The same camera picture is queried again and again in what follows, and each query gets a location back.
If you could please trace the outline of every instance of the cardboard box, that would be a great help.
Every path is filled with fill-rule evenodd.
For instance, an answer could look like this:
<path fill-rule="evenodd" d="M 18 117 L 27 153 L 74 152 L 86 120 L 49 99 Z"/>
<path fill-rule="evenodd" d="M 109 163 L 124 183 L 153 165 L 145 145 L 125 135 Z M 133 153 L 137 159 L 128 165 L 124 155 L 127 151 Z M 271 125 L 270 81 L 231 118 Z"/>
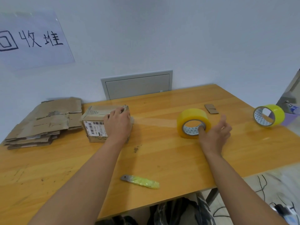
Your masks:
<path fill-rule="evenodd" d="M 117 107 L 120 106 L 90 106 L 82 115 L 80 120 L 90 143 L 104 143 L 106 141 L 107 134 L 104 128 L 103 118 Z M 122 107 L 124 107 L 125 111 L 129 110 L 127 105 L 123 105 Z"/>
<path fill-rule="evenodd" d="M 61 130 L 81 128 L 81 99 L 44 101 L 36 106 L 4 140 L 8 149 L 51 144 Z"/>

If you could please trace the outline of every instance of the table leg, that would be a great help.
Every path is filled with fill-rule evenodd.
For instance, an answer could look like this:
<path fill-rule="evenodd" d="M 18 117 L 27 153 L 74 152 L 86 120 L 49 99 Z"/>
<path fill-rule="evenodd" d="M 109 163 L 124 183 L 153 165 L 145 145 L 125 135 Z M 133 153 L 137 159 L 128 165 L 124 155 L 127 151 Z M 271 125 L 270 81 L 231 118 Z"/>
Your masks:
<path fill-rule="evenodd" d="M 219 194 L 218 188 L 213 188 L 209 192 L 209 194 L 208 194 L 208 196 L 206 198 L 206 203 L 208 204 L 208 206 L 210 206 L 212 204 L 212 202 L 216 199 L 216 197 L 218 196 L 218 194 Z"/>

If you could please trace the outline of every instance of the packing tape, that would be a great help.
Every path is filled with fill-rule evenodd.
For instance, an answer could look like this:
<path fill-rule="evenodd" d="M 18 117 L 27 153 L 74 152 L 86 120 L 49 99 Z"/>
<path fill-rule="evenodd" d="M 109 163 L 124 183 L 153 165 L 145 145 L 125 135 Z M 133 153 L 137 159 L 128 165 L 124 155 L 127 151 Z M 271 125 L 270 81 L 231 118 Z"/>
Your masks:
<path fill-rule="evenodd" d="M 271 111 L 274 115 L 274 120 L 272 122 L 267 121 L 263 117 L 263 109 L 268 109 Z M 264 126 L 264 127 L 270 127 L 273 125 L 278 125 L 284 121 L 285 115 L 283 109 L 281 107 L 274 105 L 274 104 L 269 104 L 265 106 L 259 106 L 255 108 L 253 112 L 253 117 L 258 125 Z"/>
<path fill-rule="evenodd" d="M 197 139 L 198 138 L 198 126 L 188 127 L 186 124 L 189 121 L 200 121 L 201 126 L 205 129 L 205 132 L 209 131 L 211 128 L 211 123 L 209 122 L 206 113 L 203 110 L 191 108 L 184 110 L 180 113 L 177 118 L 177 131 L 178 134 L 183 138 Z"/>

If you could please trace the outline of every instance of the white wall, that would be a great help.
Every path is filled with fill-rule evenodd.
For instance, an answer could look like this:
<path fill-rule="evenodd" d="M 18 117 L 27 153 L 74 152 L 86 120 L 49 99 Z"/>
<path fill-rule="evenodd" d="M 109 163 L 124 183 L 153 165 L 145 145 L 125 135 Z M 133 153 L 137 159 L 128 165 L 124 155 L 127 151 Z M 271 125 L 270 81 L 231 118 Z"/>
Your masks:
<path fill-rule="evenodd" d="M 299 4 L 1 0 L 6 12 L 53 8 L 76 63 L 15 73 L 0 64 L 0 140 L 48 98 L 104 100 L 100 78 L 115 75 L 173 69 L 173 89 L 218 83 L 252 106 L 275 103 L 300 67 Z"/>

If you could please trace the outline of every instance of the purple container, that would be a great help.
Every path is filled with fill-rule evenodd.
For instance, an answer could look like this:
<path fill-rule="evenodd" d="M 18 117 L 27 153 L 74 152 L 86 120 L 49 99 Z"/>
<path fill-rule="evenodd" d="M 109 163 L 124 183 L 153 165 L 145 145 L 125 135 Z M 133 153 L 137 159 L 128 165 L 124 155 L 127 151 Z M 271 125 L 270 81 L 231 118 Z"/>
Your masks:
<path fill-rule="evenodd" d="M 298 115 L 295 115 L 295 114 L 288 114 L 288 113 L 284 113 L 284 114 L 285 114 L 285 118 L 284 118 L 284 121 L 281 123 L 281 125 L 283 125 L 283 126 L 288 126 L 298 117 Z M 274 119 L 273 112 L 271 112 L 269 114 L 269 117 Z"/>

